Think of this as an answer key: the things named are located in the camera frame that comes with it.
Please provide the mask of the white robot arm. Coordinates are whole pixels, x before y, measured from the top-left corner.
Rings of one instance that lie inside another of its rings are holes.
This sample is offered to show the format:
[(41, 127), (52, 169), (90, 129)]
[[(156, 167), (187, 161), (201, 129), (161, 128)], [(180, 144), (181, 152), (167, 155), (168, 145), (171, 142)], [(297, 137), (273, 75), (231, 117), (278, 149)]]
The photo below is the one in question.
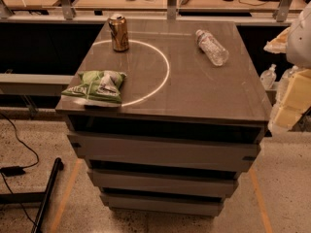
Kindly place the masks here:
[(290, 27), (286, 56), (298, 67), (311, 68), (311, 2)]

